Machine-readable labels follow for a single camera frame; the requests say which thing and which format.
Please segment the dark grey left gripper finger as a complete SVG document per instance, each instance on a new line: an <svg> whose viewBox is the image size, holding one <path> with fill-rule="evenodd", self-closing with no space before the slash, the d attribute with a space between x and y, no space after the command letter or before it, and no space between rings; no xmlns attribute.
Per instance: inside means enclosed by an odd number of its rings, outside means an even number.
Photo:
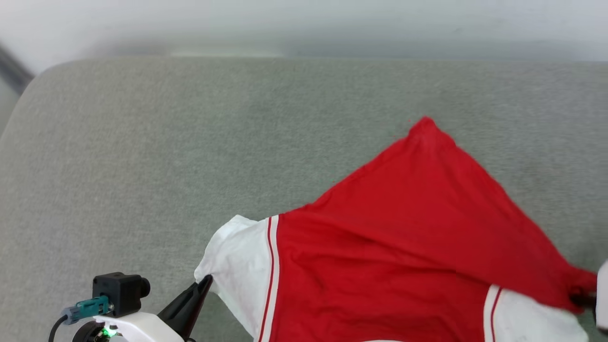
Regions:
<svg viewBox="0 0 608 342"><path fill-rule="evenodd" d="M158 317L182 339L189 340L212 283L212 275L205 275L201 281L193 282L161 310Z"/></svg>

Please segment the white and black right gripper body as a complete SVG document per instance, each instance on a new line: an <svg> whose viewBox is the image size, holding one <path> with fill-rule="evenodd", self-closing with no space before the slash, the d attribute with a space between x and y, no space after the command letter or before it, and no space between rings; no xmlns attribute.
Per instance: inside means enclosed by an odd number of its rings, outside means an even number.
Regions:
<svg viewBox="0 0 608 342"><path fill-rule="evenodd" d="M597 273L596 327L602 333L608 333L608 259Z"/></svg>

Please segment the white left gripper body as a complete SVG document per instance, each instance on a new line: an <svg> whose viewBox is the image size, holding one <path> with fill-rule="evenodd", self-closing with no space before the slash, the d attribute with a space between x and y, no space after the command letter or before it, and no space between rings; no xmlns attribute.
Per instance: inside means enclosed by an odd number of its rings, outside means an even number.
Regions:
<svg viewBox="0 0 608 342"><path fill-rule="evenodd" d="M151 313L137 312L119 318L93 317L71 342L185 342L168 324Z"/></svg>

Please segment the red garment with white sleeves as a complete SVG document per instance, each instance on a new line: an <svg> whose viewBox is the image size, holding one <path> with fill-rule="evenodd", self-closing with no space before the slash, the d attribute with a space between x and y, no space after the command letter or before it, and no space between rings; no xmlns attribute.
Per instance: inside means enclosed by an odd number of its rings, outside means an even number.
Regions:
<svg viewBox="0 0 608 342"><path fill-rule="evenodd" d="M254 342L589 342L597 281L427 117L315 202L234 216L207 275Z"/></svg>

